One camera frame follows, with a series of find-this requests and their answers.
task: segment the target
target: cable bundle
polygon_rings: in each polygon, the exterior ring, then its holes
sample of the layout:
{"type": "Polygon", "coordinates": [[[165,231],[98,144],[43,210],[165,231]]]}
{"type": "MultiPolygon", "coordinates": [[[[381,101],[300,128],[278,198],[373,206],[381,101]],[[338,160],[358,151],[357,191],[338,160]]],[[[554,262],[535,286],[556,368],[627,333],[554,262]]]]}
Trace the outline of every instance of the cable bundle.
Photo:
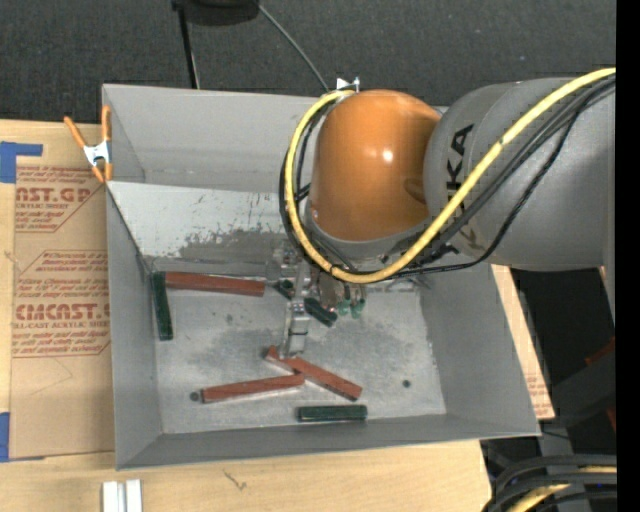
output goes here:
{"type": "Polygon", "coordinates": [[[617,500],[617,459],[611,455],[537,457],[514,464],[495,482],[483,512],[548,512],[556,505],[584,500],[617,500]],[[551,467],[566,472],[543,474],[551,467]],[[555,496],[563,491],[562,496],[555,496]]]}

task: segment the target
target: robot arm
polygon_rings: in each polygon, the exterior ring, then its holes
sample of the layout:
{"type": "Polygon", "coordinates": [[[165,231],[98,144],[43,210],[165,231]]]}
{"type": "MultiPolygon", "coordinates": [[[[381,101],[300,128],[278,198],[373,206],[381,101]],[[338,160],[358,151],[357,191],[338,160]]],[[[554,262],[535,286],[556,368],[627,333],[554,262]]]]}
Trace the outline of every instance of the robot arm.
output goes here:
{"type": "Polygon", "coordinates": [[[435,271],[430,263],[451,249],[476,258],[472,263],[486,259],[529,270],[607,263],[613,309],[615,69],[576,80],[485,87],[460,99],[441,119],[426,105],[398,101],[399,93],[379,91],[371,99],[366,94],[325,95],[301,121],[287,153],[286,220],[318,266],[337,279],[369,283],[435,271]],[[385,94],[395,98],[394,115],[401,121],[385,110],[385,94]],[[310,200],[306,216],[299,215],[293,176],[297,143],[338,100],[320,130],[310,200]],[[354,127],[341,129],[358,121],[373,123],[364,132],[375,136],[361,132],[350,138],[354,127]],[[397,140],[402,130],[404,147],[397,140]],[[424,199],[408,186],[416,183],[415,165],[407,163],[416,151],[423,152],[418,178],[424,199]],[[382,161],[377,167],[376,159],[382,161]],[[341,201],[336,202],[332,180],[341,201]],[[377,218],[380,211],[385,222],[377,218]],[[425,217],[416,222],[419,211],[425,217]],[[385,260],[392,263],[373,272],[354,271],[357,264],[362,269],[377,262],[379,268],[385,260]]]}

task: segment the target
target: black cable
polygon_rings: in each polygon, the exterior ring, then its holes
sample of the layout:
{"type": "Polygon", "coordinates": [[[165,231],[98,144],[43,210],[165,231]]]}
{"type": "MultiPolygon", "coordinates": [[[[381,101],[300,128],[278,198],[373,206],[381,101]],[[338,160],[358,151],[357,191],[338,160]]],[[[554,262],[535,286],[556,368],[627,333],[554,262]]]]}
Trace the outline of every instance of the black cable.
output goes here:
{"type": "Polygon", "coordinates": [[[298,162],[296,166],[296,182],[293,184],[294,198],[296,200],[296,204],[298,204],[302,199],[304,199],[309,193],[310,184],[305,185],[302,188],[299,188],[300,182],[302,180],[302,167],[304,164],[304,155],[307,152],[307,144],[309,143],[309,137],[311,136],[311,133],[313,132],[314,128],[318,125],[318,123],[320,122],[320,119],[322,119],[322,116],[324,116],[327,110],[328,110],[328,105],[325,105],[320,110],[318,110],[318,112],[316,112],[313,115],[313,117],[309,120],[309,123],[307,124],[306,130],[305,130],[304,138],[302,139],[302,144],[300,145],[298,162]]]}
{"type": "Polygon", "coordinates": [[[341,251],[336,249],[332,244],[330,244],[326,240],[321,240],[319,238],[315,239],[315,243],[324,248],[326,252],[329,252],[336,258],[338,258],[342,262],[342,264],[349,269],[350,272],[357,272],[356,267],[354,267],[353,263],[349,261],[349,258],[347,258],[341,251]]]}
{"type": "MultiPolygon", "coordinates": [[[[611,86],[611,85],[615,85],[615,81],[614,82],[610,82],[610,84],[608,86],[611,86]]],[[[415,275],[432,274],[432,273],[439,273],[439,272],[449,272],[449,271],[452,271],[452,270],[462,270],[462,269],[465,269],[465,268],[473,267],[474,265],[477,265],[478,263],[483,262],[489,256],[491,256],[491,254],[493,254],[495,249],[498,247],[498,245],[502,241],[502,238],[504,237],[504,235],[508,231],[509,227],[511,227],[511,224],[513,223],[515,218],[518,216],[518,213],[520,213],[520,211],[522,210],[524,204],[527,202],[527,200],[529,199],[529,197],[531,196],[531,194],[533,193],[533,191],[535,190],[537,185],[540,183],[542,178],[546,175],[546,173],[549,171],[551,166],[554,164],[554,162],[558,158],[558,155],[560,154],[560,151],[562,150],[562,147],[564,146],[564,143],[566,142],[566,140],[567,140],[567,138],[569,136],[569,133],[570,133],[571,129],[573,128],[573,125],[575,124],[576,120],[578,119],[578,117],[580,116],[582,111],[584,110],[585,106],[587,106],[589,104],[589,102],[591,101],[591,99],[593,99],[593,97],[598,96],[601,93],[602,93],[602,90],[597,90],[597,91],[592,92],[591,94],[589,94],[588,98],[583,101],[583,106],[581,108],[579,108],[576,112],[574,112],[571,120],[569,121],[569,124],[566,126],[566,128],[565,128],[565,130],[564,130],[564,132],[563,132],[563,134],[562,134],[562,136],[560,138],[560,141],[556,145],[556,147],[553,150],[552,154],[547,159],[547,161],[544,163],[542,168],[538,171],[538,173],[533,178],[533,180],[529,183],[529,185],[525,189],[524,193],[520,196],[520,199],[518,200],[518,202],[516,203],[514,208],[511,210],[511,213],[509,214],[509,216],[507,217],[507,219],[503,223],[502,227],[498,231],[498,234],[494,238],[493,242],[487,248],[487,250],[484,252],[484,254],[482,256],[480,256],[478,259],[476,259],[474,261],[471,261],[469,263],[460,263],[460,264],[457,264],[457,265],[445,265],[445,266],[440,266],[440,267],[426,267],[426,268],[419,268],[419,269],[401,270],[401,271],[397,272],[396,274],[394,274],[394,277],[409,277],[409,276],[415,276],[415,275]]]]}
{"type": "Polygon", "coordinates": [[[178,12],[178,20],[180,21],[180,33],[182,34],[182,46],[187,59],[187,68],[189,70],[189,82],[192,89],[200,89],[200,78],[196,69],[196,59],[191,49],[191,39],[189,37],[189,26],[187,18],[184,14],[184,6],[178,2],[172,2],[173,10],[178,12]]]}
{"type": "Polygon", "coordinates": [[[502,492],[495,495],[493,500],[487,504],[487,512],[501,512],[502,506],[534,489],[548,487],[551,485],[573,484],[573,485],[617,485],[618,475],[615,473],[559,473],[557,475],[546,475],[527,478],[522,482],[510,485],[502,492]]]}
{"type": "Polygon", "coordinates": [[[571,503],[572,501],[601,501],[601,500],[617,500],[618,491],[585,491],[569,494],[568,496],[560,496],[538,505],[534,512],[549,512],[553,507],[562,505],[563,503],[571,503]]]}
{"type": "Polygon", "coordinates": [[[311,261],[310,258],[306,258],[306,252],[302,249],[302,247],[300,247],[300,243],[293,233],[291,220],[289,219],[289,215],[287,214],[287,203],[284,200],[284,161],[282,162],[282,168],[280,169],[280,180],[278,184],[278,210],[280,212],[280,220],[282,221],[282,226],[284,227],[284,232],[289,239],[289,243],[298,252],[302,252],[303,257],[305,257],[307,261],[311,261]]]}
{"type": "MultiPolygon", "coordinates": [[[[606,87],[610,87],[612,83],[606,84],[606,87]]],[[[435,261],[446,252],[446,242],[448,242],[453,236],[458,233],[469,220],[484,206],[484,204],[491,199],[494,193],[500,186],[524,163],[539,147],[542,146],[562,125],[567,122],[566,114],[576,112],[576,105],[578,108],[588,108],[590,106],[589,101],[601,94],[603,91],[598,89],[597,91],[585,90],[583,95],[578,96],[572,102],[567,103],[563,108],[556,113],[553,118],[550,118],[545,122],[537,131],[533,134],[531,139],[527,141],[518,153],[511,159],[511,161],[505,166],[501,174],[494,180],[474,201],[469,207],[465,208],[462,215],[456,219],[443,233],[441,233],[435,241],[430,258],[428,262],[435,261]]]]}
{"type": "Polygon", "coordinates": [[[577,453],[573,455],[551,455],[546,457],[535,457],[512,464],[505,469],[496,479],[496,494],[502,491],[511,480],[528,471],[545,469],[549,466],[615,466],[617,464],[615,455],[600,455],[577,453]]]}
{"type": "Polygon", "coordinates": [[[284,36],[284,38],[289,42],[289,44],[291,46],[293,46],[293,48],[298,52],[300,57],[302,57],[302,59],[307,63],[307,66],[309,66],[309,69],[311,69],[313,74],[316,76],[316,78],[318,79],[318,81],[322,85],[322,88],[325,90],[325,92],[329,92],[329,86],[327,85],[327,82],[324,81],[324,78],[322,78],[322,75],[320,74],[320,72],[313,65],[313,62],[311,62],[311,59],[309,59],[309,57],[307,57],[307,54],[304,53],[304,50],[302,48],[300,48],[300,45],[298,45],[298,43],[296,43],[296,41],[284,29],[284,27],[282,25],[280,25],[280,23],[278,23],[276,21],[276,19],[271,14],[269,14],[269,11],[267,11],[262,4],[260,4],[256,0],[254,0],[254,3],[256,4],[258,9],[260,9],[260,12],[264,15],[264,17],[267,18],[271,22],[271,24],[274,27],[276,27],[276,29],[278,29],[278,32],[280,32],[284,36]]]}

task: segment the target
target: black object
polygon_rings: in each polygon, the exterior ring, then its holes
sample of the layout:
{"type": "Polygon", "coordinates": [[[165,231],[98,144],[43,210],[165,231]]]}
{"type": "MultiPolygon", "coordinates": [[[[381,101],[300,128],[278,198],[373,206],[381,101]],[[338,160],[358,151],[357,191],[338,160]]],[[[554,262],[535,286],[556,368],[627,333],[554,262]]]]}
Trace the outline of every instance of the black object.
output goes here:
{"type": "Polygon", "coordinates": [[[327,327],[333,327],[333,324],[338,319],[338,315],[336,313],[324,309],[318,299],[314,299],[313,297],[307,297],[304,299],[304,309],[313,318],[327,327]]]}
{"type": "Polygon", "coordinates": [[[291,298],[295,295],[295,289],[293,288],[293,283],[288,279],[284,281],[278,282],[274,288],[280,295],[282,295],[285,299],[291,300],[291,298]]]}
{"type": "Polygon", "coordinates": [[[216,27],[236,25],[254,19],[260,12],[256,0],[172,0],[173,10],[183,10],[194,25],[216,27]]]}
{"type": "Polygon", "coordinates": [[[252,20],[260,12],[259,0],[171,0],[171,7],[178,13],[192,89],[200,89],[200,79],[187,23],[205,27],[236,25],[252,20]]]}
{"type": "Polygon", "coordinates": [[[151,274],[151,290],[153,292],[153,306],[158,325],[158,337],[161,341],[172,340],[173,325],[171,323],[171,312],[169,310],[169,299],[167,297],[164,272],[154,272],[151,274]]]}
{"type": "Polygon", "coordinates": [[[324,405],[299,407],[296,413],[302,423],[319,421],[364,421],[366,405],[324,405]]]}

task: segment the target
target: yellow cable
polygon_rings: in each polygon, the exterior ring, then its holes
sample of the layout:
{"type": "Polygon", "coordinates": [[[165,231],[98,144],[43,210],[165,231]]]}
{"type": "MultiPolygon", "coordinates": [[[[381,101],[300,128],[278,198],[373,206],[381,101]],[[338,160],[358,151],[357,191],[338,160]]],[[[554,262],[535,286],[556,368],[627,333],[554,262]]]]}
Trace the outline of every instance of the yellow cable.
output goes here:
{"type": "MultiPolygon", "coordinates": [[[[618,469],[613,466],[588,466],[578,470],[580,473],[617,473],[618,469]]],[[[556,484],[538,487],[525,494],[517,503],[509,508],[507,512],[528,512],[541,501],[569,487],[569,484],[556,484]]]]}
{"type": "Polygon", "coordinates": [[[347,272],[342,270],[341,268],[335,267],[330,261],[328,261],[324,256],[322,256],[316,248],[313,246],[309,238],[307,237],[300,218],[298,216],[298,210],[296,208],[294,192],[293,192],[293,168],[294,168],[294,157],[298,145],[300,143],[300,139],[302,134],[311,121],[311,118],[325,105],[337,101],[340,98],[353,94],[354,91],[333,91],[331,93],[325,94],[320,97],[320,99],[305,113],[302,117],[298,126],[296,127],[293,137],[291,138],[291,143],[289,145],[289,150],[287,152],[287,157],[285,160],[285,169],[284,169],[284,187],[285,187],[285,200],[287,204],[287,210],[289,213],[289,219],[291,220],[291,225],[293,231],[295,232],[300,245],[304,249],[304,251],[309,255],[309,257],[317,263],[323,270],[329,272],[334,277],[341,279],[342,281],[346,281],[349,283],[356,284],[368,284],[375,283],[377,281],[383,281],[388,279],[393,274],[402,270],[406,267],[424,248],[433,240],[433,238],[438,234],[442,226],[444,226],[447,221],[454,215],[457,208],[460,206],[462,201],[464,201],[465,197],[469,194],[471,189],[475,186],[478,180],[482,177],[484,172],[491,166],[491,164],[496,160],[498,155],[502,152],[503,148],[507,146],[513,139],[515,139],[527,126],[529,126],[535,119],[537,119],[541,114],[546,112],[550,107],[552,107],[555,103],[560,101],[562,98],[568,96],[569,94],[575,92],[576,90],[589,85],[596,80],[609,76],[616,72],[616,68],[606,68],[598,71],[594,71],[593,73],[589,73],[587,75],[583,75],[581,77],[572,80],[571,82],[567,82],[559,89],[553,91],[551,94],[543,98],[538,104],[536,104],[531,110],[529,110],[526,114],[524,114],[515,124],[509,128],[504,135],[489,149],[489,151],[484,155],[484,157],[478,162],[478,164],[473,168],[467,179],[464,181],[460,189],[456,192],[456,194],[451,198],[449,203],[444,207],[442,212],[436,217],[436,219],[431,223],[431,225],[425,230],[425,232],[420,236],[420,238],[413,244],[407,252],[405,252],[397,261],[390,264],[389,266],[377,270],[375,272],[371,272],[369,274],[353,274],[351,272],[347,272]]]}

